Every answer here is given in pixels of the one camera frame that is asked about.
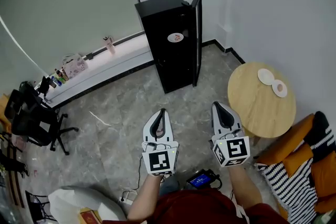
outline black cabinet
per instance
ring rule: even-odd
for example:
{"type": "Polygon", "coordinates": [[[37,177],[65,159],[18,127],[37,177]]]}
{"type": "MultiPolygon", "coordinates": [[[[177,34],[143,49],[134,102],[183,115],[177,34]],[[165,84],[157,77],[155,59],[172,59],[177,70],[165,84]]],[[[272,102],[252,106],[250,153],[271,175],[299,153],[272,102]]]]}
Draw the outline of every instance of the black cabinet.
{"type": "Polygon", "coordinates": [[[165,93],[196,86],[202,57],[202,0],[148,0],[135,5],[165,93]]]}

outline white bag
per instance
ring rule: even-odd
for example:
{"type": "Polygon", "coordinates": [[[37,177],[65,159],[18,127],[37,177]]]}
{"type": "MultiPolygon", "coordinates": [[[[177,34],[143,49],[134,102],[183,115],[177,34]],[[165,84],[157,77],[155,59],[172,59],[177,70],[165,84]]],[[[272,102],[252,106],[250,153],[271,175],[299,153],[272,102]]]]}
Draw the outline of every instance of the white bag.
{"type": "Polygon", "coordinates": [[[68,54],[62,59],[63,68],[69,79],[74,78],[79,73],[88,68],[88,64],[79,54],[68,54]]]}
{"type": "Polygon", "coordinates": [[[126,221],[120,206],[100,192],[76,186],[66,186],[48,195],[50,213],[59,224],[79,223],[82,208],[97,210],[102,220],[126,221]]]}

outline electronic device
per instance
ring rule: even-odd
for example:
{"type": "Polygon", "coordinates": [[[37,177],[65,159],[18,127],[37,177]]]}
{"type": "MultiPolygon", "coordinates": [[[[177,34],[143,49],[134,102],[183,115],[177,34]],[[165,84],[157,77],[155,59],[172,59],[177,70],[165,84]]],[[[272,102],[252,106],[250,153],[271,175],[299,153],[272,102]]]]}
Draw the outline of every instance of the electronic device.
{"type": "Polygon", "coordinates": [[[194,176],[189,178],[187,182],[197,189],[209,188],[210,184],[214,181],[219,181],[219,186],[217,189],[222,187],[222,181],[219,178],[219,175],[215,175],[212,170],[200,170],[194,176]]]}
{"type": "Polygon", "coordinates": [[[157,111],[143,128],[142,157],[147,172],[155,176],[174,174],[178,146],[168,112],[166,109],[157,111]]]}
{"type": "Polygon", "coordinates": [[[135,5],[165,93],[197,85],[202,57],[202,0],[135,5]]]}
{"type": "Polygon", "coordinates": [[[245,136],[239,115],[216,101],[211,117],[215,134],[211,138],[212,150],[221,167],[244,163],[250,157],[249,137],[245,136]]]}

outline toiletry bottle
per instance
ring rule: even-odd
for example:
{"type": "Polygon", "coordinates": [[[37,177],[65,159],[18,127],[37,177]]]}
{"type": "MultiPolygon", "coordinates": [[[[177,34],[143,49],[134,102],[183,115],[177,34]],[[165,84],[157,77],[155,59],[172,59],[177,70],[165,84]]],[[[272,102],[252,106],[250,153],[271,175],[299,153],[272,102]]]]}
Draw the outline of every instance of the toiletry bottle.
{"type": "Polygon", "coordinates": [[[57,78],[55,78],[54,76],[51,76],[51,79],[53,80],[54,83],[56,83],[59,86],[62,86],[62,82],[60,82],[57,78]]]}
{"type": "Polygon", "coordinates": [[[111,36],[108,36],[108,37],[104,37],[103,40],[104,40],[105,47],[110,51],[110,53],[115,54],[113,38],[111,36]]]}
{"type": "Polygon", "coordinates": [[[65,73],[65,70],[63,69],[63,67],[62,67],[61,71],[62,71],[62,76],[63,76],[63,78],[64,78],[65,80],[69,80],[69,77],[68,77],[67,74],[65,73]]]}
{"type": "Polygon", "coordinates": [[[56,88],[56,84],[53,82],[51,78],[49,79],[49,85],[52,86],[53,88],[56,88]]]}
{"type": "Polygon", "coordinates": [[[55,71],[56,71],[56,74],[57,74],[57,76],[58,76],[58,80],[60,81],[60,82],[62,82],[63,84],[65,84],[66,83],[66,80],[63,78],[63,76],[62,76],[62,72],[60,72],[59,70],[57,70],[56,68],[55,68],[55,71]]]}

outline person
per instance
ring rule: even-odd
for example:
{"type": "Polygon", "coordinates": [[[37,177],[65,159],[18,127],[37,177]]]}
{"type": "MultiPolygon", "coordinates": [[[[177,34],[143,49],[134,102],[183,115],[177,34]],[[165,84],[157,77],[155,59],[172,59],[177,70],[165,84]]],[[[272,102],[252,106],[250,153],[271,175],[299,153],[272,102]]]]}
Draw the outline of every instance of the person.
{"type": "Polygon", "coordinates": [[[2,153],[2,150],[0,150],[0,164],[7,171],[19,172],[22,178],[25,178],[25,175],[29,176],[27,165],[17,161],[16,159],[8,158],[2,153]]]}
{"type": "MultiPolygon", "coordinates": [[[[239,211],[242,211],[242,214],[238,213],[234,203],[217,189],[179,190],[178,182],[174,176],[167,178],[160,187],[162,176],[147,175],[130,208],[127,216],[128,221],[124,223],[142,223],[144,221],[147,221],[148,224],[288,223],[269,205],[263,204],[260,191],[248,177],[243,166],[232,166],[227,169],[237,204],[244,209],[239,211]]],[[[112,223],[120,222],[103,221],[103,224],[112,223]]]]}

